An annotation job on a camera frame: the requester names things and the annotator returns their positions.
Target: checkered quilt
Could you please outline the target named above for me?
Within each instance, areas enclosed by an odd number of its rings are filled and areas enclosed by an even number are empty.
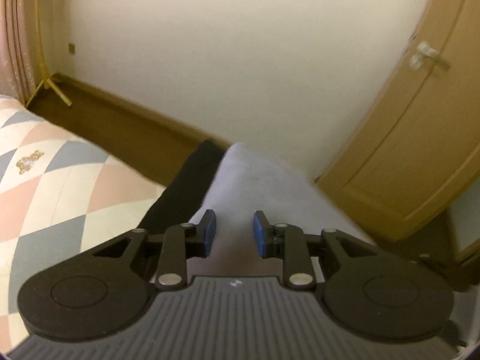
[[[0,98],[0,352],[27,336],[17,294],[30,276],[135,228],[164,189]]]

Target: gray ribbed plate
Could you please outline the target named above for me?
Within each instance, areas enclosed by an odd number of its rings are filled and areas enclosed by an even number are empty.
[[[139,321],[115,335],[60,343],[31,336],[13,360],[325,359],[449,360],[455,351],[434,337],[381,344],[333,323],[310,293],[283,288],[274,277],[197,277],[160,293]]]

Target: curtain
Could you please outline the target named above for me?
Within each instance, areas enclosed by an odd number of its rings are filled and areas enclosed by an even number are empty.
[[[23,0],[0,0],[0,95],[25,104],[35,90]]]

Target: door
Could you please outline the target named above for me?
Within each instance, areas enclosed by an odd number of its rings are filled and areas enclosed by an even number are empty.
[[[480,170],[480,0],[430,0],[404,59],[317,185],[390,240],[432,219]],[[426,41],[440,52],[409,66]]]

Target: white fabric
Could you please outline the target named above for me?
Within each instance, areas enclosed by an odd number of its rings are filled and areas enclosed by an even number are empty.
[[[189,259],[189,277],[281,276],[282,261],[258,256],[252,225],[257,210],[263,210],[273,224],[287,222],[308,234],[333,227],[373,244],[303,173],[243,143],[228,149],[202,207],[191,221],[198,223],[207,209],[217,215],[217,234],[207,259]],[[317,280],[322,281],[318,264],[314,267]]]

